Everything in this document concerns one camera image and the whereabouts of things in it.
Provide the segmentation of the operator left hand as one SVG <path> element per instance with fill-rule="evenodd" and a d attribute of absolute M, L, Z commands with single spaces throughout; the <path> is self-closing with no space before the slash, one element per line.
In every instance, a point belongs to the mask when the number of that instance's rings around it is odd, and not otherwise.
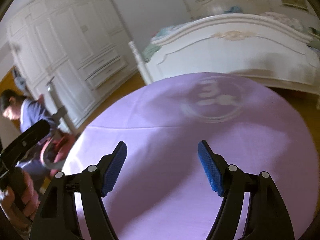
<path fill-rule="evenodd" d="M 24 220 L 34 220 L 37 208 L 39 207 L 39 195 L 34 189 L 33 180 L 27 172 L 20 169 L 22 173 L 22 193 L 18 194 L 18 199 L 23 203 L 24 208 L 18 212 L 13 209 L 15 202 L 15 192 L 12 187 L 7 186 L 6 189 L 1 191 L 1 208 L 4 211 L 7 219 L 11 224 L 15 224 L 16 227 L 26 227 Z"/>

